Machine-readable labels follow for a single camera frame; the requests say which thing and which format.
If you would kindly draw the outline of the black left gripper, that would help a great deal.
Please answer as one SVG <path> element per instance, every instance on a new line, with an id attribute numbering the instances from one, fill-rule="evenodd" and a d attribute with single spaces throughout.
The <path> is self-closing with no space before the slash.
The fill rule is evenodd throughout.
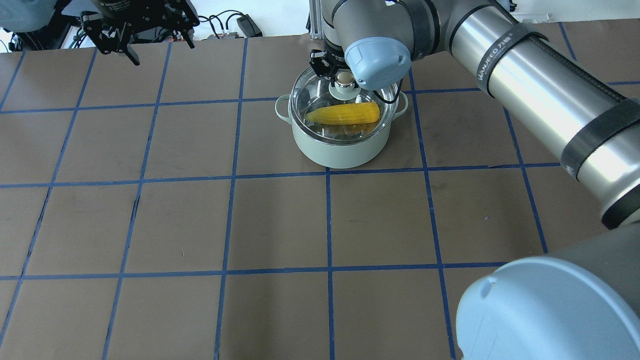
<path id="1" fill-rule="evenodd" d="M 190 49 L 195 48 L 194 28 L 200 23 L 189 0 L 94 0 L 97 13 L 83 11 L 80 27 L 101 53 L 122 53 L 135 66 L 138 54 L 131 47 L 135 34 L 164 28 L 178 32 Z"/>

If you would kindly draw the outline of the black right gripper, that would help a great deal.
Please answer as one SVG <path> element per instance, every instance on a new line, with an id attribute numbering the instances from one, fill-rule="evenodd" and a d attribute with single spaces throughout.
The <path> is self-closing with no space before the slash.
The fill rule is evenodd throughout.
<path id="1" fill-rule="evenodd" d="M 329 85 L 336 85 L 338 71 L 346 69 L 345 53 L 342 47 L 324 44 L 322 50 L 313 48 L 310 51 L 309 64 L 316 76 L 325 76 Z"/>

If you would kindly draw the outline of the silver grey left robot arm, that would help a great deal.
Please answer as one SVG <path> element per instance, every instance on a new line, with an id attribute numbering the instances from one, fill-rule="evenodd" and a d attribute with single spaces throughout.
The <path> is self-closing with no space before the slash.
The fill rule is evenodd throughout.
<path id="1" fill-rule="evenodd" d="M 189 0 L 3 0 L 1 27 L 17 37 L 14 51 L 50 50 L 62 45 L 64 30 L 78 27 L 77 39 L 89 38 L 97 50 L 140 64 L 133 44 L 140 35 L 160 30 L 158 43 L 179 34 L 194 48 L 201 20 Z"/>

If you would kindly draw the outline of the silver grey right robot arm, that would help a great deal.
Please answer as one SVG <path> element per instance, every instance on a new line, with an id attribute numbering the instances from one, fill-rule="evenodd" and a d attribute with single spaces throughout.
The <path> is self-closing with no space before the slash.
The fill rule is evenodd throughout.
<path id="1" fill-rule="evenodd" d="M 448 51 L 602 205 L 607 231 L 509 262 L 456 313 L 464 360 L 639 358 L 639 100 L 549 45 L 495 0 L 320 1 L 322 34 L 369 91 Z"/>

